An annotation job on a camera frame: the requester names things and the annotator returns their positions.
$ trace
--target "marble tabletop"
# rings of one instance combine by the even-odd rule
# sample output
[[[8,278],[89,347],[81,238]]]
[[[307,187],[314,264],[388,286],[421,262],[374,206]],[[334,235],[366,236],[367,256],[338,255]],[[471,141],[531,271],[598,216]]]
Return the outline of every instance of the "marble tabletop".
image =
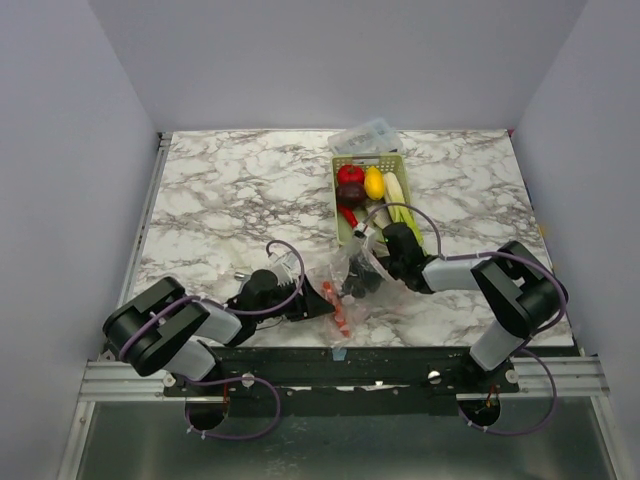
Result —
[[[135,293],[173,275],[190,293],[235,295],[234,273],[268,265],[265,244],[293,244],[308,268],[338,248],[329,130],[179,132],[173,135]],[[446,254],[525,244],[548,265],[510,139],[496,131],[402,131],[412,201],[439,225]],[[435,248],[428,225],[425,247]],[[409,294],[378,311],[348,346],[473,344],[493,316],[481,293]],[[268,326],[276,320],[267,320]],[[284,321],[243,346],[326,346],[324,320]],[[533,344],[572,345],[567,321]]]

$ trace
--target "green basket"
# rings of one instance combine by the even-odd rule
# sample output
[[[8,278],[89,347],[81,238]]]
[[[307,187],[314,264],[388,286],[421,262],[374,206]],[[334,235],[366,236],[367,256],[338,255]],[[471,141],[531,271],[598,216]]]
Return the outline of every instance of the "green basket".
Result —
[[[392,172],[398,177],[398,183],[402,187],[402,194],[408,204],[411,204],[411,192],[409,191],[409,184],[407,183],[407,172],[404,168],[404,160],[402,155],[398,153],[380,153],[372,155],[336,155],[331,159],[331,181],[333,182],[333,191],[336,191],[338,181],[336,176],[338,170],[343,165],[355,165],[362,168],[365,172],[370,167],[377,167],[378,170],[385,173]],[[344,245],[353,236],[351,226],[347,223],[344,217],[338,213],[336,208],[336,196],[333,196],[333,210],[336,219],[336,234],[338,237],[338,244]],[[363,207],[356,208],[353,213],[356,218],[362,221],[367,216],[367,211]]]

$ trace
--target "gray wall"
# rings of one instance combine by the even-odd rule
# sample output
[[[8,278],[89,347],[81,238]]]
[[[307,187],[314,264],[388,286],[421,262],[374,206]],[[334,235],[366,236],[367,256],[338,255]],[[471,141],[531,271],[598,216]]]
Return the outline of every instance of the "gray wall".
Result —
[[[0,15],[0,476],[55,478],[157,137],[85,0]]]
[[[515,126],[584,0],[90,0],[160,130]]]
[[[602,358],[636,461],[639,25],[638,0],[591,0],[514,137],[537,217],[572,295],[574,332]]]

